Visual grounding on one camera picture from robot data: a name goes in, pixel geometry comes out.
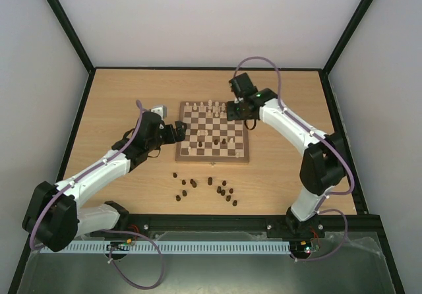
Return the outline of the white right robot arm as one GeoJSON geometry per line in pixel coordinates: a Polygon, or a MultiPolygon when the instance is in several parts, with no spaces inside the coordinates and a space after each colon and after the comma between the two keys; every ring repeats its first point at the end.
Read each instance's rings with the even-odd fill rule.
{"type": "Polygon", "coordinates": [[[303,235],[311,227],[310,219],[335,194],[334,187],[344,177],[349,177],[354,187],[353,174],[344,158],[344,142],[340,136],[325,134],[304,121],[269,88],[259,91],[253,86],[231,91],[235,99],[227,102],[229,121],[260,120],[278,131],[302,156],[299,178],[303,187],[287,210],[286,224],[292,234],[303,235]]]}

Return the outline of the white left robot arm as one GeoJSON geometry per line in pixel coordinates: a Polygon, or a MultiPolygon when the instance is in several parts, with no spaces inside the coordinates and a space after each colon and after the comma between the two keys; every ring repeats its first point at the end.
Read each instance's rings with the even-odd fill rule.
{"type": "Polygon", "coordinates": [[[157,110],[140,114],[127,131],[97,162],[68,179],[40,183],[30,199],[22,227],[30,234],[30,248],[63,250],[75,237],[113,229],[125,209],[112,202],[95,208],[83,205],[98,191],[145,162],[163,145],[185,139],[186,123],[165,124],[157,110]]]}

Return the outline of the wooden chess board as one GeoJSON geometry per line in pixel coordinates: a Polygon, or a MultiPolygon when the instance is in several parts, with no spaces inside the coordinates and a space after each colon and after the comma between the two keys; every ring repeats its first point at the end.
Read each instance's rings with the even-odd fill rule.
{"type": "Polygon", "coordinates": [[[177,162],[197,162],[197,163],[249,163],[249,135],[248,129],[242,121],[228,121],[227,112],[221,112],[222,104],[215,107],[213,101],[212,116],[208,115],[208,101],[204,103],[204,110],[200,110],[200,101],[189,102],[190,106],[185,107],[182,101],[179,106],[179,120],[187,124],[185,140],[176,145],[175,161],[177,162]],[[193,104],[196,103],[198,109],[193,111],[193,104]],[[219,117],[215,117],[215,111],[220,112],[219,117]],[[208,130],[208,135],[203,136],[204,141],[198,141],[198,131],[208,130]],[[230,143],[230,138],[234,137],[234,143],[230,143]],[[218,139],[218,145],[214,145],[214,139],[218,139]],[[222,138],[226,138],[227,143],[222,144],[222,138]],[[188,147],[193,149],[188,154],[188,147]],[[240,158],[235,157],[236,152],[240,153],[240,158]]]}

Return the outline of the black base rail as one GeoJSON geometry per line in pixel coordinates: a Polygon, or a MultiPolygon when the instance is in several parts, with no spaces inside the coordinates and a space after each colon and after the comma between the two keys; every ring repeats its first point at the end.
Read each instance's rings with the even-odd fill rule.
{"type": "Polygon", "coordinates": [[[158,215],[131,214],[128,222],[141,232],[247,232],[266,233],[270,238],[305,240],[317,233],[362,232],[385,236],[383,224],[378,215],[322,215],[305,223],[292,224],[285,215],[217,216],[217,215],[158,215]]]}

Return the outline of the black frame post right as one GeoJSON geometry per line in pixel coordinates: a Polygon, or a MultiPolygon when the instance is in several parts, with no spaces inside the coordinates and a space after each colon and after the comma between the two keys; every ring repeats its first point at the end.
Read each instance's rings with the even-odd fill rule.
{"type": "Polygon", "coordinates": [[[374,0],[360,0],[323,68],[326,75],[331,73],[373,1],[374,0]]]}

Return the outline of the black frame post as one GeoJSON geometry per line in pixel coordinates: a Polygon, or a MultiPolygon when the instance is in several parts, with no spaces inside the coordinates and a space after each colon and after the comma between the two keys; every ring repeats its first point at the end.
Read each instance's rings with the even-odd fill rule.
{"type": "Polygon", "coordinates": [[[60,0],[46,0],[46,1],[48,5],[50,6],[51,10],[53,11],[57,21],[61,25],[64,33],[68,37],[71,45],[73,46],[76,54],[78,55],[87,73],[90,74],[94,70],[93,63],[91,62],[60,0]]]}
{"type": "Polygon", "coordinates": [[[373,1],[374,0],[360,0],[323,68],[326,75],[331,73],[373,1]]]}

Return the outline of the black frame post left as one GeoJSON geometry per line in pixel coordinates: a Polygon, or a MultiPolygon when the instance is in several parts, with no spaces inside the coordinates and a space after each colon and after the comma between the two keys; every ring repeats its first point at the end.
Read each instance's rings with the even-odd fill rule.
{"type": "Polygon", "coordinates": [[[57,21],[61,25],[64,33],[68,37],[71,45],[73,46],[76,54],[78,55],[87,73],[90,74],[94,70],[93,63],[91,62],[60,0],[46,0],[46,1],[48,5],[50,6],[51,10],[53,11],[57,21]]]}

